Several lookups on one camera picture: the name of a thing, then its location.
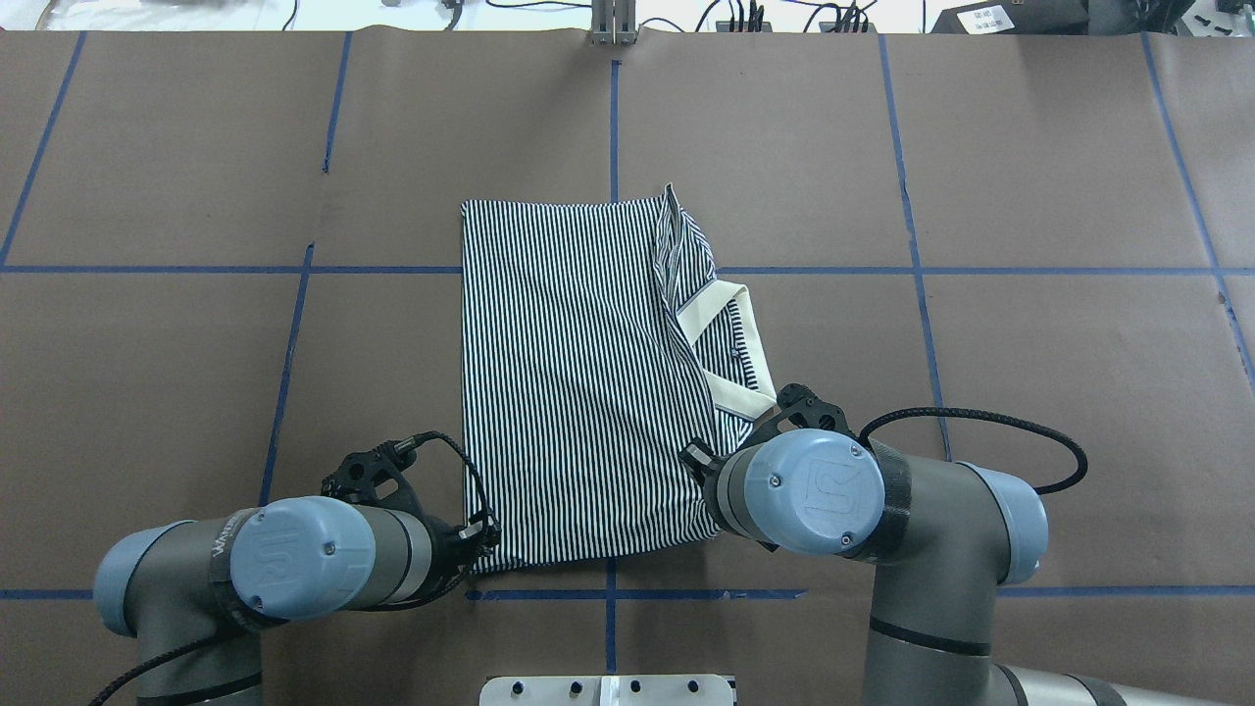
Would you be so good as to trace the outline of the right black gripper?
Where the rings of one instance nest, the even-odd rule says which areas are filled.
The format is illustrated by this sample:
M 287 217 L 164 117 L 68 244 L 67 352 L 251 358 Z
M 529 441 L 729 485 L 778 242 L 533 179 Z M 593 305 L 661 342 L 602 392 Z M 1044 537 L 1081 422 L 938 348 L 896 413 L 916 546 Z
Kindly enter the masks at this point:
M 699 488 L 707 510 L 725 510 L 725 500 L 719 492 L 725 456 L 719 456 L 704 439 L 690 439 L 678 453 L 686 473 Z

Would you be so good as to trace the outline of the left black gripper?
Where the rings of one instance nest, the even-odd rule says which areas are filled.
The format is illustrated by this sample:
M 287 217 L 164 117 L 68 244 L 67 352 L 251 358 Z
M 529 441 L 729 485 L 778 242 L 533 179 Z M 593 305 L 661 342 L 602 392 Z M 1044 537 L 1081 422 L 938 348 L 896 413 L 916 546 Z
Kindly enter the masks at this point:
M 488 557 L 499 544 L 499 522 L 496 515 L 471 515 L 468 525 L 452 525 L 435 517 L 425 517 L 430 535 L 430 566 L 422 589 L 452 589 L 479 559 Z

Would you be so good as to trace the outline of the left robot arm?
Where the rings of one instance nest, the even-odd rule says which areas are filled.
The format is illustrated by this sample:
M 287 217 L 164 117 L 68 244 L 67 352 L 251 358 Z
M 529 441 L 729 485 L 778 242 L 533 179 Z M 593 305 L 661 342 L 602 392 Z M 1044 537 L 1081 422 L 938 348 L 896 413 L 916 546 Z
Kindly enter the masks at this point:
M 429 604 L 498 540 L 489 510 L 448 525 L 331 497 L 131 533 L 100 561 L 93 599 L 107 630 L 137 640 L 141 661 L 92 701 L 137 683 L 139 705 L 260 705 L 265 630 Z

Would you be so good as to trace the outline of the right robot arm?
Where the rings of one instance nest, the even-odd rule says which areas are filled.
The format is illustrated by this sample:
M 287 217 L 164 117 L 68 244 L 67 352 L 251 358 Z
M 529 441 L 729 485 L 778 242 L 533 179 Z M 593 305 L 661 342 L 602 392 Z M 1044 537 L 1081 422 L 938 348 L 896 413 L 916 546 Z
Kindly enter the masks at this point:
M 722 530 L 873 566 L 865 705 L 1187 705 L 1188 697 L 991 658 L 998 589 L 1030 581 L 1049 542 L 1027 482 L 794 429 L 718 456 L 681 448 Z

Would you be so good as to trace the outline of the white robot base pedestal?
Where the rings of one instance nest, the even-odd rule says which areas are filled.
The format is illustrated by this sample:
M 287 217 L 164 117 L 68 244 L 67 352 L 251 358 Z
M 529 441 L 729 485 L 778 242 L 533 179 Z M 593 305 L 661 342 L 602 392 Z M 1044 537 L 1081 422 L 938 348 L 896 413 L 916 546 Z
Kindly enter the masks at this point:
M 489 678 L 479 705 L 735 705 L 735 678 L 717 673 Z

